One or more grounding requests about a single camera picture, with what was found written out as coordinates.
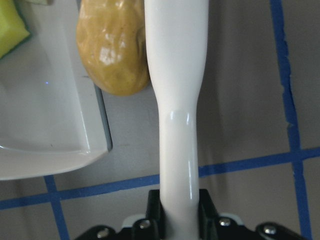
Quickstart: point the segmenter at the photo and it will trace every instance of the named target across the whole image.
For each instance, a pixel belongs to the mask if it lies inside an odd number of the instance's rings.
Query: bolt
[[[104,239],[107,238],[109,236],[109,229],[108,228],[104,228],[100,231],[98,231],[98,233],[96,234],[96,237],[98,239]]]
[[[276,227],[272,225],[265,225],[263,227],[263,231],[265,234],[270,234],[270,235],[275,235],[277,233]]]
[[[142,220],[142,221],[140,222],[139,227],[140,227],[141,229],[147,229],[147,228],[150,227],[150,225],[151,225],[150,221],[146,219],[146,220]]]
[[[231,220],[230,220],[230,218],[223,217],[220,219],[219,224],[220,224],[220,226],[228,227],[231,225]]]

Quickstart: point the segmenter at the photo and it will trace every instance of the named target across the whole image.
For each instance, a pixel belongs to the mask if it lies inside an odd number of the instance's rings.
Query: yellow potato
[[[148,84],[143,0],[82,0],[76,43],[89,77],[102,90],[127,96]]]

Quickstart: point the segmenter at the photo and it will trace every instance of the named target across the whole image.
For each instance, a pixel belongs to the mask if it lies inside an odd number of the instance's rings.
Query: white spatula
[[[196,111],[209,0],[145,0],[144,7],[148,66],[159,110],[165,239],[198,240]]]

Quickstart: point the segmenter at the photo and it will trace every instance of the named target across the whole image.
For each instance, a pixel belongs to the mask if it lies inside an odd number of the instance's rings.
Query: white utensil
[[[196,111],[208,38],[208,0],[145,0],[146,49],[159,111],[160,199],[166,239],[197,240]]]

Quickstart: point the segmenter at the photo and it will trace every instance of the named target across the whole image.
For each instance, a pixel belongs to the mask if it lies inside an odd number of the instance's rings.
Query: white dish
[[[0,180],[75,170],[111,147],[78,55],[77,2],[18,6],[32,36],[0,59]]]

